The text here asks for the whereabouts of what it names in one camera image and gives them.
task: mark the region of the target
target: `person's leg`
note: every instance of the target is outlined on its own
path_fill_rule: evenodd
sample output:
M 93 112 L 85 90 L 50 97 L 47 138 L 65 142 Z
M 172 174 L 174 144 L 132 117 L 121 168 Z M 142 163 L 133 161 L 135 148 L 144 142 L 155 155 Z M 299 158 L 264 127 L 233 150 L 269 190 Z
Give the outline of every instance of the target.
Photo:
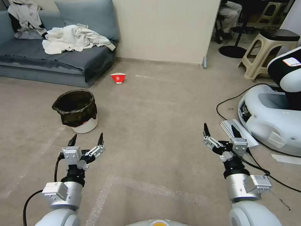
M 234 2 L 227 2 L 226 5 L 235 10 L 237 12 L 237 16 L 235 18 L 233 18 L 233 23 L 231 24 L 231 27 L 235 27 L 236 26 L 236 22 L 239 18 L 240 12 L 242 10 L 242 6 L 240 4 L 234 3 Z
M 234 27 L 241 12 L 241 5 L 234 2 L 227 2 L 219 8 L 219 14 L 224 17 L 223 31 L 229 33 Z

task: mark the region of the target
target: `white bucket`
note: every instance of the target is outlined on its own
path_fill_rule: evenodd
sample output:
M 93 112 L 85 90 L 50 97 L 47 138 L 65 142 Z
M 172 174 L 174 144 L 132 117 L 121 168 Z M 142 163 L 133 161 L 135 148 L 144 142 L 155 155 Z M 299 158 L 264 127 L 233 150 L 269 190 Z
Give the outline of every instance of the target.
M 96 115 L 96 119 L 90 118 L 87 122 L 84 122 L 84 124 L 78 126 L 78 127 L 71 127 L 74 132 L 76 133 L 87 133 L 93 130 L 98 124 L 98 117 Z

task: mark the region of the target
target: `white tape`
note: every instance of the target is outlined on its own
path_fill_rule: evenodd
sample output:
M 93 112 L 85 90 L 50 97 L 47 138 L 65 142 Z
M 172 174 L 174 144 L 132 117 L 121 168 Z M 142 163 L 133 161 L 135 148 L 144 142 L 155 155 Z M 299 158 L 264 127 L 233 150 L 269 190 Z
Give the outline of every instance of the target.
M 48 150 L 48 148 L 52 145 L 52 143 L 58 138 L 60 133 L 65 129 L 65 126 L 61 126 L 57 133 L 49 139 L 47 144 L 40 149 L 40 151 L 37 151 L 34 153 L 34 156 L 30 158 L 30 161 L 24 166 L 22 170 L 20 170 L 20 175 L 16 177 L 11 183 L 9 183 L 5 189 L 0 194 L 0 199 L 6 199 L 9 197 L 10 193 L 16 189 L 18 184 L 21 182 L 23 177 L 26 176 L 28 173 L 30 167 L 35 166 L 35 163 L 42 157 L 42 155 Z
M 105 201 L 110 193 L 112 185 L 123 185 L 126 187 L 130 187 L 132 189 L 136 189 L 139 191 L 144 191 L 147 193 L 151 193 L 154 195 L 167 196 L 176 200 L 181 200 L 184 202 L 192 202 L 196 205 L 202 205 L 204 207 L 208 206 L 208 201 L 205 196 L 189 194 L 187 192 L 183 193 L 181 191 L 173 191 L 164 186 L 158 186 L 154 184 L 150 184 L 147 182 L 137 182 L 128 178 L 120 178 L 120 177 L 108 177 L 106 179 L 105 186 L 103 190 L 100 192 L 95 206 L 93 207 L 91 213 L 89 214 L 88 220 L 86 222 L 86 226 L 95 226 L 97 219 L 100 215 L 100 212 L 105 204 Z
M 291 156 L 284 156 L 284 155 L 275 155 L 275 154 L 271 154 L 271 156 L 274 159 L 276 159 L 277 162 L 284 162 L 284 163 L 301 165 L 301 158 L 296 158 L 296 157 L 291 157 Z
M 149 77 L 149 76 L 142 76 L 142 75 L 136 75 L 136 77 L 138 78 L 148 78 L 148 79 L 153 79 L 153 80 L 157 80 L 160 82 L 171 82 L 171 83 L 176 83 L 176 81 L 172 80 L 172 79 L 161 79 L 161 78 L 155 78 L 155 77 Z
M 106 202 L 107 196 L 110 193 L 111 187 L 113 185 L 114 182 L 114 177 L 108 177 L 106 179 L 105 185 L 103 190 L 100 192 L 100 194 L 97 197 L 96 203 L 91 211 L 91 213 L 89 214 L 89 217 L 87 219 L 86 222 L 86 226 L 94 226 L 95 223 L 97 222 L 97 219 L 100 215 L 100 212 L 103 208 L 104 203 Z
M 173 191 L 165 186 L 158 186 L 147 182 L 137 182 L 127 178 L 115 178 L 115 183 L 124 185 L 133 189 L 148 192 L 154 195 L 168 196 L 173 199 L 182 200 L 184 202 L 193 202 L 197 205 L 206 206 L 207 198 L 205 196 L 183 193 L 181 191 Z

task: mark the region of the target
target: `gray sofa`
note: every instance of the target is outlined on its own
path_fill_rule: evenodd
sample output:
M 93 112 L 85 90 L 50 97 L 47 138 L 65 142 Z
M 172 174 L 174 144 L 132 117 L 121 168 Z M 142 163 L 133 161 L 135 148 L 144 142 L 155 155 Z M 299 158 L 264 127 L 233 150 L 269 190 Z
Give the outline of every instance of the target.
M 47 30 L 85 24 L 117 45 L 119 34 L 112 0 L 56 2 L 60 13 L 40 11 Z M 7 11 L 0 12 L 0 76 L 88 88 L 113 64 L 116 49 L 106 46 L 48 55 L 41 40 L 14 38 Z

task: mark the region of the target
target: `trash can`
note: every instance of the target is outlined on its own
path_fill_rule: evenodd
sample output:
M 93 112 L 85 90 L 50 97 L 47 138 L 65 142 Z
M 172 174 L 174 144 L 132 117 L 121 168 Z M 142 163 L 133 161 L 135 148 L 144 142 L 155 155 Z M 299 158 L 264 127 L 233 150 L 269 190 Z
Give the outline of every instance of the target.
M 85 89 L 71 90 L 60 95 L 52 109 L 61 115 L 62 123 L 76 133 L 90 132 L 98 124 L 94 96 Z

